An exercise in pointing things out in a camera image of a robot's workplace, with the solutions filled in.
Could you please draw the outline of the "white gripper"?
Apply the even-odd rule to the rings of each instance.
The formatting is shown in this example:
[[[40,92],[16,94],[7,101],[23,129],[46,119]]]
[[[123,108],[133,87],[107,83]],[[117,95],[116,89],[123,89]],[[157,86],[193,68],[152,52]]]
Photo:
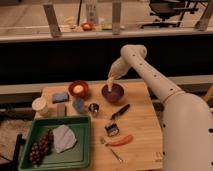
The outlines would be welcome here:
[[[111,65],[108,76],[114,79],[120,79],[122,76],[126,75],[130,66],[125,62],[122,57],[116,59]]]

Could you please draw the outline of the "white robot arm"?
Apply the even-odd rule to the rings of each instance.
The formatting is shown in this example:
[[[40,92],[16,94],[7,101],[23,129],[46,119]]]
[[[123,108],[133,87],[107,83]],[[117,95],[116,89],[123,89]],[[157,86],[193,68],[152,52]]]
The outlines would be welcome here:
[[[213,113],[208,104],[161,74],[146,55],[144,45],[123,46],[107,84],[134,68],[163,103],[163,171],[213,171]]]

